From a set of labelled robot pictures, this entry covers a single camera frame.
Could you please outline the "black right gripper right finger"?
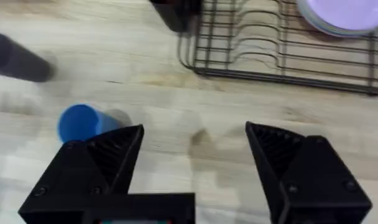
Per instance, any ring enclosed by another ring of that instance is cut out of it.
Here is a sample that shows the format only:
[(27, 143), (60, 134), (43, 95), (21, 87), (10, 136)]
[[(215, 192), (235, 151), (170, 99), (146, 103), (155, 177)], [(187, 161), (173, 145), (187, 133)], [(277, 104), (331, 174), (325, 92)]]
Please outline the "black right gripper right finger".
[(372, 209), (325, 137), (250, 121), (245, 131), (272, 223), (362, 223)]

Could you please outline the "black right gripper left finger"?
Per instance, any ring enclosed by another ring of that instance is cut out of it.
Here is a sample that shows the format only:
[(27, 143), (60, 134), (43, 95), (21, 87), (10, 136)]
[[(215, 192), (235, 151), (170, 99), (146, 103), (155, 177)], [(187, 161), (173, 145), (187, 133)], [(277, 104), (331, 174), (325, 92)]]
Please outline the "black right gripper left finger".
[(128, 192), (143, 137), (139, 124), (64, 143), (18, 214), (26, 223), (83, 223), (84, 200)]

